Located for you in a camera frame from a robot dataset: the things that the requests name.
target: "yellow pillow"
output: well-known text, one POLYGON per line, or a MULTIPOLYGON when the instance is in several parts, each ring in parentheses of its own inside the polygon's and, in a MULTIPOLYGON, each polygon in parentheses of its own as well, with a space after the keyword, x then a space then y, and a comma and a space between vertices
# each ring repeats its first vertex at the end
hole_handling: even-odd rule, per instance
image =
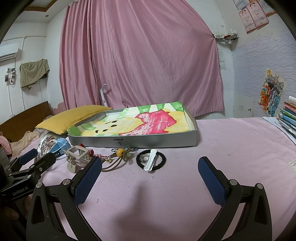
POLYGON ((36 126, 36 128, 43 128, 59 135, 64 134, 67 132, 67 129, 76 123, 105 110, 111 110, 111 108, 101 105, 85 105, 77 107, 42 121, 36 126))

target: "white cord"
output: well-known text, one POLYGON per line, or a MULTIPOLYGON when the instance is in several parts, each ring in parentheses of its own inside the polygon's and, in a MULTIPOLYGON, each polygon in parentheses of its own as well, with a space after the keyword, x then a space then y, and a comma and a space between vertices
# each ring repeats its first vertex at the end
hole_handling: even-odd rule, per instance
POLYGON ((13 83, 11 83, 11 79, 10 79, 9 84, 10 84, 10 85, 13 85, 13 86, 15 85, 15 77, 14 77, 14 81, 13 81, 13 83))
MULTIPOLYGON (((32 37, 34 37, 34 38, 37 38, 37 37, 46 38, 46 36, 41 36, 41 35, 26 35, 25 37, 26 38, 32 38, 32 37)), ((21 39, 21 38, 23 38, 23 36, 22 37, 11 38, 11 39, 4 39, 3 41, 13 40, 13 39, 21 39)))
POLYGON ((11 100, 10 100, 9 86, 10 86, 10 85, 8 85, 8 98, 9 98, 9 104, 10 104, 10 110, 11 110, 11 116, 10 116, 10 117, 13 117, 13 116, 15 116, 15 115, 14 115, 13 112, 12 112, 12 106, 11 106, 11 100))
MULTIPOLYGON (((24 47, 25 37, 26 37, 26 35, 24 35, 24 36, 22 37, 22 49, 23 49, 23 47, 24 47)), ((20 66, 21 66, 21 65, 22 65, 22 51, 20 52, 20 66)), ((22 105, 24 106, 24 111, 25 111, 26 108, 25 108, 25 103, 24 103, 24 96, 23 96, 23 94, 22 94, 22 105)))
POLYGON ((42 98, 42 91, 41 91, 40 80, 39 80, 38 82, 39 82, 39 88, 40 88, 41 100, 42 100, 42 103, 43 103, 43 98, 42 98))
POLYGON ((8 85, 8 98, 9 98, 9 104, 10 104, 10 110, 11 110, 11 116, 10 116, 10 118, 11 118, 11 117, 13 117, 13 116, 15 116, 15 115, 13 114, 12 106, 11 106, 10 90, 9 90, 9 86, 10 86, 10 85, 14 85, 14 84, 12 84, 12 83, 9 81, 9 85, 8 85))

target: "black hair tie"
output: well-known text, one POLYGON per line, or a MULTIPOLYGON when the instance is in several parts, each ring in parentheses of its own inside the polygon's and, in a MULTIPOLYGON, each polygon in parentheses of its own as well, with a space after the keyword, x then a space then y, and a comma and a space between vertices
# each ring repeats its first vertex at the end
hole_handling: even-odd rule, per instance
MULTIPOLYGON (((149 150, 145 150, 145 151, 142 151, 142 152, 140 152, 140 153, 137 155, 136 161, 137 161, 137 164, 138 164, 138 166, 139 166, 140 168, 144 169, 144 165, 140 162, 140 155, 148 154, 148 153, 150 153, 150 152, 151 152, 151 149, 149 149, 149 150)), ((159 155, 159 156, 161 156, 162 161, 161 161, 161 163, 159 163, 157 166, 152 167, 152 171, 155 171, 155 170, 158 170, 158 169, 162 168, 163 165, 164 165, 165 162, 166 162, 166 158, 165 158, 165 155, 164 155, 164 154, 162 154, 161 152, 156 152, 156 154, 159 155)))

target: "hand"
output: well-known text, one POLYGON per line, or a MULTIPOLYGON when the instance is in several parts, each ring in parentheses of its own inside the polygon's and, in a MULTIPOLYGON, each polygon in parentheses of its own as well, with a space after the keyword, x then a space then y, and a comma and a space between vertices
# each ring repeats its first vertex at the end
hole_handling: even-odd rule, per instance
MULTIPOLYGON (((30 203, 31 203, 31 197, 30 196, 26 196, 25 201, 24 201, 24 206, 26 209, 26 218, 28 216, 28 211, 30 208, 30 203)), ((19 215, 16 211, 14 211, 13 209, 9 208, 9 207, 3 207, 2 208, 3 213, 6 215, 6 217, 10 220, 17 220, 19 218, 19 215)))

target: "blue gripper pad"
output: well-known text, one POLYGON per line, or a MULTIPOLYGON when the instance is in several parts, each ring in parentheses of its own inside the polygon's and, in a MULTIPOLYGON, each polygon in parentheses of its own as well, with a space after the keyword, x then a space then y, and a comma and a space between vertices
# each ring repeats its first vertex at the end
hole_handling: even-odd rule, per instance
POLYGON ((101 159, 93 157, 86 167, 79 170, 72 178, 71 193, 74 196, 73 199, 76 206, 85 202, 101 170, 101 159))
POLYGON ((32 159, 34 159, 38 155, 38 151, 36 149, 32 149, 28 151, 26 154, 22 155, 19 159, 19 164, 25 165, 32 159))
POLYGON ((222 183, 219 181, 213 170, 209 167, 204 158, 198 160, 198 171, 207 186, 214 202, 223 207, 226 203, 226 193, 225 188, 222 183))

